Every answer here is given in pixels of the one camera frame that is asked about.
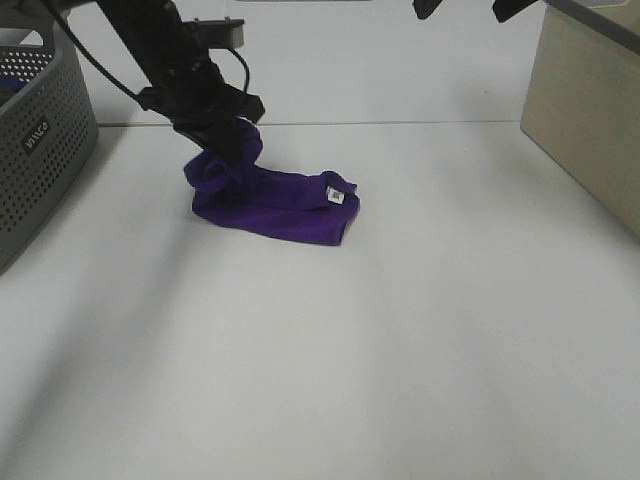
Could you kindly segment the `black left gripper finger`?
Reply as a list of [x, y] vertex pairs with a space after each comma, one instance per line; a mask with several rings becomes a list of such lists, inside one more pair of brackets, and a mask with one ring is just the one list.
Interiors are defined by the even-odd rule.
[[251, 94], [233, 95], [227, 100], [230, 118], [243, 118], [258, 123], [264, 116], [264, 104], [259, 96]]
[[203, 151], [219, 155], [228, 164], [238, 163], [242, 159], [241, 135], [236, 118], [209, 124], [176, 123], [173, 129]]

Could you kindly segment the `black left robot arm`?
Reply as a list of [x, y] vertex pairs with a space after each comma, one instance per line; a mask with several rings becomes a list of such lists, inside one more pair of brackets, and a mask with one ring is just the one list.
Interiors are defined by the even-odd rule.
[[100, 1], [102, 13], [150, 85], [136, 95], [145, 110], [168, 119], [174, 131], [228, 164], [242, 158], [240, 121], [257, 123], [265, 113], [260, 97], [226, 83], [209, 50], [220, 44], [220, 21], [181, 19], [172, 1]]

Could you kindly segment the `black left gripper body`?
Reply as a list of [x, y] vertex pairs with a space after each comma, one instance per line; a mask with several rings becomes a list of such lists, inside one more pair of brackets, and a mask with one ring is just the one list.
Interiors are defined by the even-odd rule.
[[244, 81], [239, 88], [228, 84], [218, 65], [209, 60], [162, 67], [153, 72], [150, 85], [137, 94], [137, 100], [143, 109], [166, 117], [173, 125], [232, 119], [227, 100], [233, 95], [251, 94], [251, 71], [246, 62], [241, 66]]

